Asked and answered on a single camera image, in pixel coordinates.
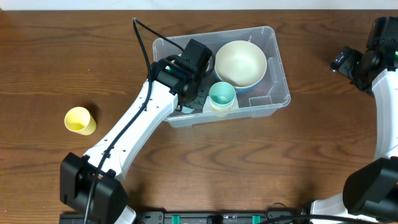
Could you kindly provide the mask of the green plastic cup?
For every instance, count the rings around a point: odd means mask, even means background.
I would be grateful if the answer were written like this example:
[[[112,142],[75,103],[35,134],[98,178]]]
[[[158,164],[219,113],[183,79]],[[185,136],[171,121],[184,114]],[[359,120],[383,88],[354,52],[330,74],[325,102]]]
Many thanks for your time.
[[[236,96],[234,87],[227,82],[217,82],[209,90],[210,101],[215,105],[229,105]]]

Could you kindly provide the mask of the beige bowl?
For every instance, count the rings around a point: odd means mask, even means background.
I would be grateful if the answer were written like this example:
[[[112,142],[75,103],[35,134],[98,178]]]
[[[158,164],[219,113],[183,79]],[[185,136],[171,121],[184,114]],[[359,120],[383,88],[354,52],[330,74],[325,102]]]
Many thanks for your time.
[[[216,53],[215,72],[223,82],[233,87],[250,86],[262,80],[267,70],[267,58],[254,43],[235,40]]]

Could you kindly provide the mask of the dark blue bowl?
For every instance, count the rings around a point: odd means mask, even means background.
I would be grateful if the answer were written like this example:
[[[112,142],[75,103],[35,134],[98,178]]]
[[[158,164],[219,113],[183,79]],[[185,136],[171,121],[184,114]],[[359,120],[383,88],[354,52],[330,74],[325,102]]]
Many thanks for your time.
[[[223,81],[222,78],[221,78],[216,72],[214,72],[214,74],[215,74],[216,79],[217,79],[219,82],[222,82],[222,81]],[[234,89],[235,89],[237,92],[247,92],[247,91],[251,91],[252,89],[254,89],[255,87],[257,87],[260,83],[262,83],[262,80],[259,80],[257,83],[255,83],[255,84],[253,84],[253,85],[250,85],[250,86],[244,86],[244,87],[234,86]]]

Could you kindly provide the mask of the cream plastic cup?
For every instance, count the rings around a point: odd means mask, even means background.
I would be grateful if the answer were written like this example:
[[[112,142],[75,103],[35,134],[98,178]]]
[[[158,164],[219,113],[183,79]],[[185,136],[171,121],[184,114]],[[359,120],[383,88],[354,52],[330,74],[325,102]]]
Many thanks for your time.
[[[218,110],[218,111],[230,110],[233,107],[232,103],[229,105],[215,105],[211,102],[210,105],[213,110]]]

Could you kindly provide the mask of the pink plastic cup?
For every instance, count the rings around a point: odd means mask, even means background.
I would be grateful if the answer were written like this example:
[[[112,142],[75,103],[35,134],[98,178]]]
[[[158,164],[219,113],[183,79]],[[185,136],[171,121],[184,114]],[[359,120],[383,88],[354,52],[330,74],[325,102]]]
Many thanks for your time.
[[[181,109],[181,112],[182,112],[182,113],[185,113],[185,114],[190,114],[190,113],[192,113],[193,111],[194,111],[193,108],[188,108],[188,107],[185,107],[185,106],[183,106],[182,109]]]

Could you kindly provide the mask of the clear plastic storage bin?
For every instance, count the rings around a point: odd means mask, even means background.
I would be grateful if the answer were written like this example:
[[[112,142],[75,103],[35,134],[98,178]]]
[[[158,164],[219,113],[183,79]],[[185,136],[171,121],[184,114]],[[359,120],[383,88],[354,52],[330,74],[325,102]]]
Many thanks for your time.
[[[247,92],[236,92],[231,112],[223,117],[216,117],[211,111],[210,101],[202,110],[190,114],[174,111],[165,121],[174,128],[191,126],[229,119],[270,116],[273,112],[287,106],[291,96],[285,77],[282,60],[274,30],[269,26],[250,27],[245,29],[224,30],[201,34],[170,36],[169,39],[185,47],[190,39],[206,45],[214,54],[219,49],[235,40],[245,40],[256,44],[267,58],[267,70],[262,83]]]

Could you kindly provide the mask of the white small bowl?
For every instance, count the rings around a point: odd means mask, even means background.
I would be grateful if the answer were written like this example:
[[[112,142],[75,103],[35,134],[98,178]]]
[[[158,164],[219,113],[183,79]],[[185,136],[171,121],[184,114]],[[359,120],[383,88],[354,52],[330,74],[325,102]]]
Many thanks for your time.
[[[208,63],[206,64],[205,72],[207,72],[209,69],[210,69],[210,62],[208,62]]]

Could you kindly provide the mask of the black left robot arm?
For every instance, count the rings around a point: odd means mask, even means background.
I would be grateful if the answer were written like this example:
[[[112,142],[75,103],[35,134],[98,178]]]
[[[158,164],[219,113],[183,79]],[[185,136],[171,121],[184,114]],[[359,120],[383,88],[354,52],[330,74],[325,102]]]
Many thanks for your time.
[[[127,172],[158,125],[178,107],[200,110],[208,88],[202,80],[215,61],[212,51],[190,39],[181,55],[148,64],[148,79],[111,131],[83,156],[69,153],[60,165],[60,200],[77,217],[60,223],[133,223],[122,186]]]

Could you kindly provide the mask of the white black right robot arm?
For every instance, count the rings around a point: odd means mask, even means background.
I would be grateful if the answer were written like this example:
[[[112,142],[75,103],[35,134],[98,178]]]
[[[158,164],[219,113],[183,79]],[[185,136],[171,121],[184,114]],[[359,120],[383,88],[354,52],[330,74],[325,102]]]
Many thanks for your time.
[[[397,222],[397,18],[379,17],[366,51],[345,47],[330,69],[376,101],[373,161],[352,173],[343,191],[310,204],[308,223]]]

